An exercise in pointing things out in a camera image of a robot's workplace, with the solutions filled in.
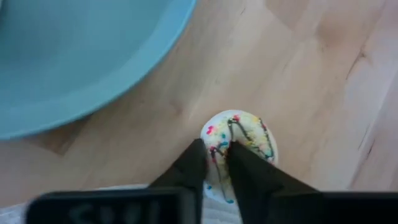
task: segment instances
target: bowl rim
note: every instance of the bowl rim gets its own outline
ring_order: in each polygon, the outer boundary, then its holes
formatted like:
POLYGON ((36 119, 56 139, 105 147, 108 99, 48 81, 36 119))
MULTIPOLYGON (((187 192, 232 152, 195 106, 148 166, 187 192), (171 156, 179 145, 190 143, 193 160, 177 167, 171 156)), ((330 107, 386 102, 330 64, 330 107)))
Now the bowl rim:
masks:
POLYGON ((196 1, 170 1, 149 38, 121 68, 108 76, 63 96, 0 108, 0 118, 7 121, 0 121, 0 139, 35 134, 67 124, 106 106, 127 92, 156 67, 174 46, 192 16, 196 1))

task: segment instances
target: wooden floor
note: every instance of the wooden floor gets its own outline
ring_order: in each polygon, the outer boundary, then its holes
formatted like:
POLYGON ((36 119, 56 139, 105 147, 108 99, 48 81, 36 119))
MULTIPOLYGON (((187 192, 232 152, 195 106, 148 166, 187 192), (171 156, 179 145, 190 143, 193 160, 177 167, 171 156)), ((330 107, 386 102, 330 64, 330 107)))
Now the wooden floor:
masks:
POLYGON ((397 188, 397 144, 383 143, 398 129, 397 113, 383 112, 397 110, 386 97, 398 94, 397 21, 397 0, 198 0, 173 50, 120 99, 67 127, 0 142, 0 207, 50 190, 150 182, 227 109, 262 117, 279 167, 314 187, 397 188))

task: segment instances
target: black object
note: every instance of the black object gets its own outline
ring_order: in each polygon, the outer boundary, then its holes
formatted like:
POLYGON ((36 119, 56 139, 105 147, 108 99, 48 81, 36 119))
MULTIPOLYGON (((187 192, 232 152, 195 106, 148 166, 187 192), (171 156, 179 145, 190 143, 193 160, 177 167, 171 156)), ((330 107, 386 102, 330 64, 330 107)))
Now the black object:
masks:
MULTIPOLYGON (((231 143, 226 158, 244 224, 394 222, 395 193, 319 192, 231 143)), ((206 149, 196 139, 147 189, 46 194, 27 224, 201 223, 206 149)))

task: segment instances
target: blue bowl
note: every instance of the blue bowl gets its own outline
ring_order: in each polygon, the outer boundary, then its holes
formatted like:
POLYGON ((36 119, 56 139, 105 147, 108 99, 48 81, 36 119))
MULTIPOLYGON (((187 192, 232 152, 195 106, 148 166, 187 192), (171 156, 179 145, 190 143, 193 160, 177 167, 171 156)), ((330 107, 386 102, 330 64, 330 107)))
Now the blue bowl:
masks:
POLYGON ((0 139, 73 121, 124 93, 170 50, 195 0, 4 0, 0 139))

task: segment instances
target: donut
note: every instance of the donut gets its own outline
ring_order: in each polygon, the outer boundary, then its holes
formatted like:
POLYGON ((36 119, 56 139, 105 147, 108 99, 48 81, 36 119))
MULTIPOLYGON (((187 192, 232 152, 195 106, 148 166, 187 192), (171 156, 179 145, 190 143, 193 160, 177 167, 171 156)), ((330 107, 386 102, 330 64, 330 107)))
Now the donut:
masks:
POLYGON ((207 197, 219 202, 235 203, 235 195, 225 158, 231 141, 246 146, 265 161, 278 163, 278 151, 271 131, 261 118, 240 110, 220 112, 203 127, 200 137, 206 146, 208 173, 204 181, 207 197))

